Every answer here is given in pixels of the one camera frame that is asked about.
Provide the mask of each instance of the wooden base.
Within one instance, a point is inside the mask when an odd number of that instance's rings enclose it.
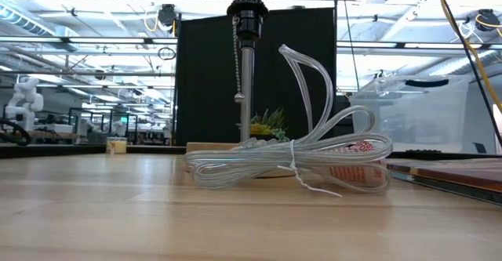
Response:
[[[198,150],[229,150],[231,148],[238,146],[240,146],[239,143],[187,143],[187,152],[198,151]],[[190,172],[191,167],[185,165],[184,170]],[[287,176],[295,176],[295,175],[293,172],[290,171],[277,170],[262,175],[259,178],[282,178]]]

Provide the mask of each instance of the ceiling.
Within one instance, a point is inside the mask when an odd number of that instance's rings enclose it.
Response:
[[[66,31],[66,34],[82,37],[152,37],[172,38],[173,36],[160,27],[154,31],[156,12],[162,4],[174,4],[175,10],[184,20],[201,19],[211,16],[225,15],[232,0],[0,0],[19,13],[30,17],[37,24],[48,29]],[[475,15],[478,9],[490,8],[495,14],[502,12],[500,0],[448,0],[457,20],[465,21],[467,15]],[[333,0],[264,0],[269,9],[288,9],[295,5],[307,8],[333,7]],[[75,10],[77,17],[71,15]],[[451,27],[447,24],[439,0],[347,0],[347,12],[341,2],[338,9],[338,39],[375,42],[459,42]],[[465,30],[471,42],[499,43],[496,31],[481,32]],[[0,35],[32,35],[22,28],[0,20]],[[65,81],[77,84],[100,84],[108,82],[115,85],[161,85],[166,89],[152,89],[143,98],[134,97],[129,90],[120,92],[117,89],[100,89],[103,94],[117,96],[124,102],[164,103],[170,105],[173,98],[173,77],[176,59],[161,60],[156,56],[158,49],[164,45],[80,45],[77,51],[70,54],[63,49],[54,49],[41,44],[11,44],[25,52],[34,53],[38,57],[56,63],[59,66],[73,67],[78,72],[102,71],[107,76],[101,79],[93,76],[78,75]],[[420,74],[425,69],[458,54],[435,55],[433,52],[409,54],[405,50],[385,52],[380,49],[367,49],[355,55],[355,64],[350,51],[340,52],[337,57],[337,84],[344,91],[356,90],[358,86],[372,80],[375,74]],[[0,49],[0,58],[13,55],[12,52]],[[41,70],[60,70],[47,63],[19,57],[19,63],[26,67],[11,68],[13,70],[29,70],[33,66]],[[355,68],[359,79],[355,77]],[[498,67],[491,72],[496,74]],[[114,74],[136,72],[139,77],[114,77]],[[96,95],[94,90],[85,90],[89,95]]]

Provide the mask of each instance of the wooden table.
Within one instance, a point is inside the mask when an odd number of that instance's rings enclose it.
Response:
[[[502,260],[502,208],[393,181],[198,189],[181,157],[0,160],[0,260]]]

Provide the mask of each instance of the pull chain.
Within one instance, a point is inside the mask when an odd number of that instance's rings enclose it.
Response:
[[[244,95],[241,91],[241,73],[239,72],[238,66],[238,37],[237,37],[237,25],[239,22],[239,18],[234,16],[232,19],[232,34],[234,39],[234,59],[235,59],[235,80],[237,81],[237,93],[234,96],[234,100],[236,103],[242,103],[244,100]]]

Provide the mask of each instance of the plant pot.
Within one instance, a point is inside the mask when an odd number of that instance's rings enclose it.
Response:
[[[275,139],[274,135],[254,135],[254,134],[251,134],[251,137],[256,138],[257,140],[266,140],[266,141]]]

